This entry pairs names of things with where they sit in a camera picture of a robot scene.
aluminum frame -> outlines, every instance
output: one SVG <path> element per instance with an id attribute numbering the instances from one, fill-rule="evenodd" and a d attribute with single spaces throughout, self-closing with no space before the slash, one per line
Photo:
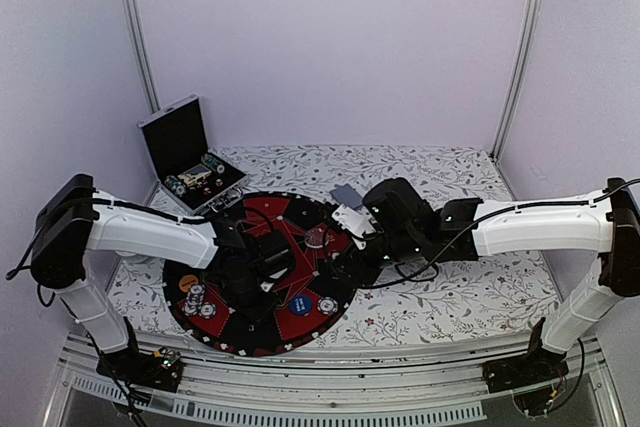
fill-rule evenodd
<path id="1" fill-rule="evenodd" d="M 262 424 L 262 419 L 271 419 L 274 426 L 304 425 L 305 421 L 308 426 L 340 426 L 336 419 L 351 419 L 352 426 L 385 425 L 384 419 L 397 419 L 397 425 L 407 419 L 404 425 L 412 425 L 412 419 L 421 415 L 434 420 L 416 425 L 482 420 L 482 401 L 546 384 L 490 394 L 481 378 L 485 361 L 522 352 L 526 338 L 526 334 L 517 334 L 455 344 L 376 348 L 371 352 L 327 349 L 324 356 L 318 355 L 319 349 L 302 347 L 277 358 L 246 358 L 205 347 L 195 351 L 181 337 L 139 333 L 141 350 L 151 352 L 167 345 L 180 350 L 185 362 L 179 391 L 154 391 L 147 410 L 228 426 L 268 425 Z M 585 379 L 591 382 L 602 425 L 623 427 L 611 376 L 595 337 L 585 340 L 585 352 Z M 86 337 L 68 336 L 44 427 L 61 427 L 70 389 L 123 402 L 109 379 L 95 373 L 97 360 Z M 569 377 L 575 377 L 581 360 L 577 346 L 567 360 Z M 462 417 L 461 412 L 469 417 Z"/>
<path id="2" fill-rule="evenodd" d="M 129 34 L 131 36 L 131 44 L 136 56 L 136 63 L 138 64 L 138 71 L 142 80 L 147 104 L 151 113 L 154 113 L 160 110 L 160 102 L 158 101 L 158 93 L 151 73 L 149 56 L 147 55 L 147 48 L 142 34 L 138 1 L 122 0 L 122 3 L 124 5 L 127 26 L 129 27 Z"/>
<path id="3" fill-rule="evenodd" d="M 491 157 L 495 159 L 496 162 L 500 162 L 500 159 L 504 154 L 507 139 L 509 137 L 509 131 L 513 124 L 516 108 L 518 106 L 518 99 L 520 98 L 520 91 L 522 90 L 522 84 L 526 74 L 527 63 L 529 61 L 531 45 L 533 44 L 536 24 L 538 22 L 538 11 L 540 10 L 541 3 L 542 0 L 527 0 L 524 24 L 522 26 L 522 34 L 518 45 L 518 55 L 516 57 L 513 72 L 511 73 L 511 81 L 509 82 L 507 98 L 500 117 L 500 123 L 498 124 L 496 137 L 493 141 L 493 147 L 491 149 Z"/>

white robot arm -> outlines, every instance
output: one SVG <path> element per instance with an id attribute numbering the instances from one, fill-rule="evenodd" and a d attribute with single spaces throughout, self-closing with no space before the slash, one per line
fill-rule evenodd
<path id="1" fill-rule="evenodd" d="M 626 187 L 622 179 L 609 179 L 604 191 L 576 197 L 536 202 L 462 199 L 433 211 L 404 179 L 389 179 L 364 198 L 373 221 L 345 206 L 332 214 L 358 238 L 343 256 L 348 262 L 336 259 L 337 269 L 371 282 L 370 271 L 355 266 L 383 266 L 416 253 L 435 262 L 522 250 L 596 252 L 582 282 L 535 326 L 527 354 L 485 365 L 491 391 L 550 380 L 566 373 L 565 355 L 589 327 L 616 303 L 640 295 L 640 212 Z"/>

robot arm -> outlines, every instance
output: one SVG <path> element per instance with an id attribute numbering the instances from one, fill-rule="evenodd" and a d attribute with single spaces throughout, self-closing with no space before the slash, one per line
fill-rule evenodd
<path id="1" fill-rule="evenodd" d="M 183 218 L 151 212 L 96 191 L 93 179 L 82 174 L 73 177 L 38 214 L 36 232 L 31 274 L 38 284 L 53 290 L 87 329 L 101 354 L 98 371 L 171 391 L 177 389 L 182 370 L 177 354 L 167 349 L 155 355 L 138 351 L 127 319 L 87 275 L 85 251 L 142 254 L 196 269 L 226 270 L 231 273 L 226 278 L 221 275 L 221 287 L 232 299 L 241 299 L 253 308 L 249 315 L 275 305 L 259 278 L 282 271 L 286 255 L 273 255 L 277 261 L 270 263 L 266 249 L 269 254 L 289 252 L 277 232 L 252 243 L 223 216 Z M 216 256 L 220 251 L 224 255 Z M 233 269 L 225 269 L 226 262 L 233 263 Z M 238 306 L 240 311 L 243 308 L 247 306 Z"/>
<path id="2" fill-rule="evenodd" d="M 623 184 L 610 179 L 604 192 L 539 202 L 454 200 L 434 211 L 406 180 L 386 180 L 363 201 L 373 221 L 344 206 L 332 214 L 359 239 L 335 259 L 336 269 L 370 285 L 377 268 L 420 256 L 449 261 L 519 250 L 597 252 L 569 298 L 535 326 L 528 352 L 484 368 L 492 392 L 550 380 L 566 374 L 566 353 L 589 327 L 625 297 L 640 295 L 640 212 Z"/>

case lid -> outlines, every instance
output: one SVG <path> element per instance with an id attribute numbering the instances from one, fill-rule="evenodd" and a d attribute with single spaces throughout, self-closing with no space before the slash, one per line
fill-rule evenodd
<path id="1" fill-rule="evenodd" d="M 139 122 L 138 127 L 160 180 L 198 164 L 202 154 L 209 150 L 196 95 L 154 113 Z"/>

white poker chip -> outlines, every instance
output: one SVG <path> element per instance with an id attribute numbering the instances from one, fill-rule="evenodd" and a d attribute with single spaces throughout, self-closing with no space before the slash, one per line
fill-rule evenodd
<path id="1" fill-rule="evenodd" d="M 210 319 L 216 315 L 216 306 L 213 304 L 204 304 L 200 307 L 200 316 L 204 319 Z"/>
<path id="2" fill-rule="evenodd" d="M 204 285 L 195 284 L 189 289 L 191 295 L 204 295 Z"/>
<path id="3" fill-rule="evenodd" d="M 195 307 L 189 304 L 184 304 L 182 306 L 182 311 L 184 312 L 184 315 L 186 315 L 187 317 L 193 317 L 194 315 L 198 314 L 198 307 Z"/>
<path id="4" fill-rule="evenodd" d="M 318 301 L 318 310 L 325 315 L 335 314 L 338 311 L 338 302 L 331 297 L 324 297 Z"/>

